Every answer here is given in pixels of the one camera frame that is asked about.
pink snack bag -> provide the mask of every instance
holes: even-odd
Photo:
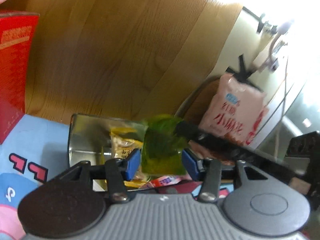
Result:
[[[199,128],[238,145],[249,145],[267,111],[264,97],[265,93],[226,73],[220,78],[217,94]]]

white cable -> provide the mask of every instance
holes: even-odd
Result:
[[[284,111],[285,111],[285,99],[287,97],[287,69],[288,69],[288,61],[289,61],[289,54],[287,57],[287,64],[285,65],[285,73],[284,73],[284,98],[283,98],[283,107],[282,107],[282,112],[281,112],[281,118],[280,118],[280,123],[278,127],[276,128],[276,142],[275,142],[275,151],[273,153],[273,156],[275,158],[278,158],[278,153],[279,153],[279,144],[280,144],[280,130],[282,127],[282,119],[284,117]]]

wooden floor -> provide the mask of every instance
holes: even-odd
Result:
[[[26,111],[133,120],[173,114],[214,68],[240,13],[215,0],[8,0],[40,13]]]

red box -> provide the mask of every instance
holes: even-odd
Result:
[[[0,12],[0,144],[25,114],[25,87],[35,13]]]

pink shape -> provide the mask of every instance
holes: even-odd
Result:
[[[0,205],[0,232],[19,240],[25,232],[19,221],[17,210],[11,206]]]

